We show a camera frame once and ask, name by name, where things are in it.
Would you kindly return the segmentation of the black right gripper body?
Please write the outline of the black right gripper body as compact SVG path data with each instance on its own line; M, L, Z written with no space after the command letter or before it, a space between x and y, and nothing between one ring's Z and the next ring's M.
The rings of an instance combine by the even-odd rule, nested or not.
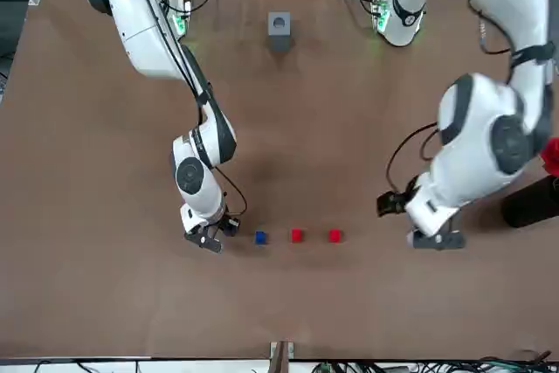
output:
M239 219L230 214L224 214L217 224L218 229L227 237L234 237L239 229Z

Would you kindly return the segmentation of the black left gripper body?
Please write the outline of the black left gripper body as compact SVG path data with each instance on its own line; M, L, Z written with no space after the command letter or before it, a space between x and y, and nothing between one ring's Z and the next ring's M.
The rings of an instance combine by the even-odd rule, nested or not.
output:
M405 213L405 206L413 199L416 193L416 189L406 190L402 192L390 191L388 198L388 213Z

